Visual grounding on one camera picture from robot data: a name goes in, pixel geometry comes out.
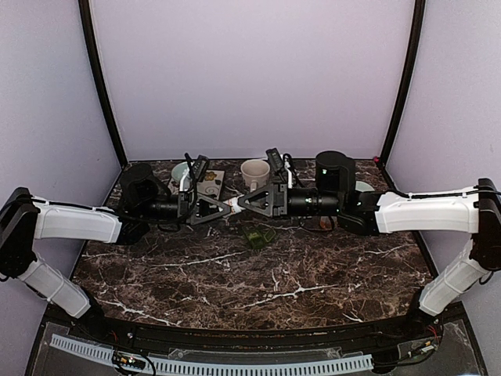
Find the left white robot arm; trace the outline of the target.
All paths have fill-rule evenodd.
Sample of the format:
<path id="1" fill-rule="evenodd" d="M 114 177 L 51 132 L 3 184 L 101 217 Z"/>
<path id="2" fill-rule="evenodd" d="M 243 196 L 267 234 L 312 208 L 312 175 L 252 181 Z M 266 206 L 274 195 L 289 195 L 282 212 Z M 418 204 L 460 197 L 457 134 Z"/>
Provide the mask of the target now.
<path id="1" fill-rule="evenodd" d="M 133 245 L 152 225 L 176 230 L 229 215 L 228 204 L 202 194 L 198 183 L 208 161 L 200 157 L 188 164 L 177 193 L 153 174 L 147 163 L 123 173 L 117 208 L 88 207 L 48 201 L 19 187 L 1 209 L 1 276 L 24 282 L 47 302 L 80 320 L 79 327 L 94 342 L 110 336 L 110 323 L 95 299 L 69 281 L 34 252 L 35 240 L 59 238 L 93 240 L 104 244 Z"/>

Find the orange pill bottle grey cap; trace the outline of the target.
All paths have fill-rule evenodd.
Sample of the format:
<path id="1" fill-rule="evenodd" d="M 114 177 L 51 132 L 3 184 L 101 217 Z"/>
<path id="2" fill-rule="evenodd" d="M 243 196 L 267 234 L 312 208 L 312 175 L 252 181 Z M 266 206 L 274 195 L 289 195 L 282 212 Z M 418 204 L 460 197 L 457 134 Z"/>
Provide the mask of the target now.
<path id="1" fill-rule="evenodd" d="M 332 230 L 333 229 L 332 221 L 327 216 L 320 217 L 319 226 L 322 230 Z"/>

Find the small white pill bottle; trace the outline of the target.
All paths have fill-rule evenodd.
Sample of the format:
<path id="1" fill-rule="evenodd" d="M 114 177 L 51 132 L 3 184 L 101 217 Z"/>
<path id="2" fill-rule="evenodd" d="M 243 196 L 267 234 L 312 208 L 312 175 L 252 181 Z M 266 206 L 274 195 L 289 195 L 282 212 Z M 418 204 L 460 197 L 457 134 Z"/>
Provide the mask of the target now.
<path id="1" fill-rule="evenodd" d="M 243 208 L 239 206 L 238 204 L 238 197 L 232 197 L 225 201 L 225 204 L 227 204 L 230 207 L 230 214 L 231 215 L 236 215 L 239 214 L 243 211 Z"/>

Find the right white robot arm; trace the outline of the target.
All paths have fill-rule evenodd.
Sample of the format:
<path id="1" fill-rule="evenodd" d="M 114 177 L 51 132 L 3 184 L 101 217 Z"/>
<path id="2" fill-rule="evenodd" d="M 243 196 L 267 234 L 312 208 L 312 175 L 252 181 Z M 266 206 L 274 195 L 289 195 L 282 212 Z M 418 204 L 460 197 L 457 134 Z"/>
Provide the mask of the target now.
<path id="1" fill-rule="evenodd" d="M 267 217 L 334 216 L 349 233 L 376 236 L 405 231 L 445 230 L 470 234 L 456 258 L 414 298 L 399 332 L 420 337 L 430 318 L 483 276 L 500 269 L 500 192 L 490 179 L 460 190 L 437 193 L 361 191 L 355 187 L 355 161 L 337 151 L 315 158 L 315 187 L 293 184 L 291 163 L 267 150 L 272 180 L 232 204 Z"/>

